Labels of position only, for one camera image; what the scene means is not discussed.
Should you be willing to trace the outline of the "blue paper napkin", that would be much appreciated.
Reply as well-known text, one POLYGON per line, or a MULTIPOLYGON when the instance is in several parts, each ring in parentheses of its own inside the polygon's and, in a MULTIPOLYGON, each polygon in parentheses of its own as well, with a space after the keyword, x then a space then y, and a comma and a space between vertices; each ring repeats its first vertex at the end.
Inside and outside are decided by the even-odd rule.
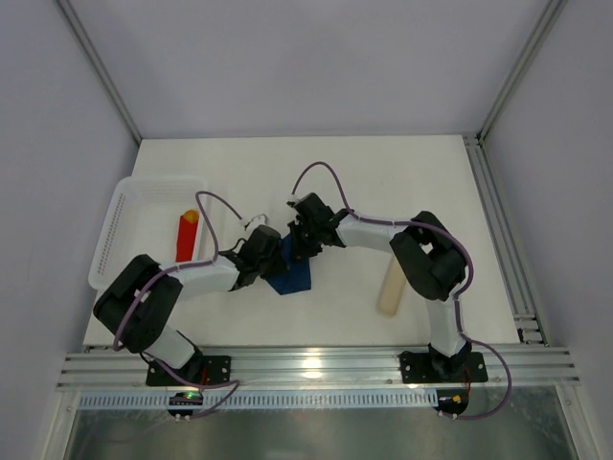
POLYGON ((288 295, 311 290, 311 269, 309 259, 297 259, 293 254, 293 240, 290 235, 282 239, 281 257, 285 271, 266 279, 278 294, 288 295))

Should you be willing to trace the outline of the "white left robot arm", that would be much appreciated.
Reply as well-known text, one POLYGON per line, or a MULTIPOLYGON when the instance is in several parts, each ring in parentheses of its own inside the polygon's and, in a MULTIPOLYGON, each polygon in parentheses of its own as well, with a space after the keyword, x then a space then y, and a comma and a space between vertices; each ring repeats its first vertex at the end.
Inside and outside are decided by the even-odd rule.
POLYGON ((149 255, 135 257, 96 301, 93 314, 113 336, 113 349, 148 357, 153 386, 203 387, 210 360, 168 325, 178 301, 232 292, 287 272, 286 239, 266 225, 252 231, 238 250, 215 260, 163 268, 149 255))

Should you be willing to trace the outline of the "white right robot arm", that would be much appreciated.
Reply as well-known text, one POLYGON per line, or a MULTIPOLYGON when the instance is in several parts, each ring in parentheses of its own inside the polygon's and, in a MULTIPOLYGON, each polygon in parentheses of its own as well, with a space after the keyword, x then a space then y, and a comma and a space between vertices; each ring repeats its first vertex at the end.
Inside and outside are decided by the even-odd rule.
POLYGON ((334 212, 315 193, 291 198, 296 213, 288 224, 292 256, 317 256, 324 246, 360 247, 390 253, 413 291, 426 302, 430 340, 426 372, 437 381, 460 378, 472 352, 451 306, 472 279, 473 265, 465 248, 431 212, 410 219, 370 218, 352 209, 334 212))

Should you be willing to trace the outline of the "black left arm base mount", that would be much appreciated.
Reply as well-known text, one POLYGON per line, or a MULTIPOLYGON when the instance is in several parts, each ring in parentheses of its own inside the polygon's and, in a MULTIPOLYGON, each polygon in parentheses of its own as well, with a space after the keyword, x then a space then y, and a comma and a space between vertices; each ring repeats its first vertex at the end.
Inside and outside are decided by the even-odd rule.
POLYGON ((232 358, 230 356, 211 356, 194 354, 180 368, 154 359, 148 363, 146 386, 214 386, 230 381, 232 358))

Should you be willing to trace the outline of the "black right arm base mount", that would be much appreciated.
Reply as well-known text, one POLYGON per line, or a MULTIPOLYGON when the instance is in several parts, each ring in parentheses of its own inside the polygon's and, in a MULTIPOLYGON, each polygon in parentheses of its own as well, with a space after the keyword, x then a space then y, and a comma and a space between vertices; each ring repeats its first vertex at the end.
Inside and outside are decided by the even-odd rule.
POLYGON ((489 380, 481 353, 470 352, 459 358, 434 356, 428 352, 402 352, 398 356, 403 383, 483 383, 489 380))

